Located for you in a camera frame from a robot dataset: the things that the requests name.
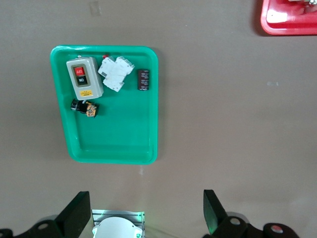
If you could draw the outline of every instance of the miniature circuit breaker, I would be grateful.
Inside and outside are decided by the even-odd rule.
[[[104,93],[98,65],[94,57],[79,57],[66,62],[78,100],[99,98]]]
[[[104,85],[119,92],[124,85],[125,77],[132,72],[134,65],[123,56],[115,61],[113,57],[105,57],[98,73],[105,77]]]

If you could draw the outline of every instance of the brown surface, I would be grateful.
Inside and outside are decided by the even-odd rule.
[[[263,35],[256,2],[101,0],[99,14],[85,0],[2,0],[0,227],[18,234],[89,190],[92,208],[144,210],[148,238],[200,238],[212,188],[258,228],[317,237],[317,37]],[[70,159],[49,61],[59,44],[157,52],[154,164]]]

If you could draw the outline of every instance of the electrolytic capacitor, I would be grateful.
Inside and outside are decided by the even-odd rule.
[[[146,91],[149,89],[150,72],[147,69],[138,70],[138,89]]]

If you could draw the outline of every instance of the red switch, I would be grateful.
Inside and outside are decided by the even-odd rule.
[[[74,68],[76,76],[85,75],[84,67],[76,67]]]

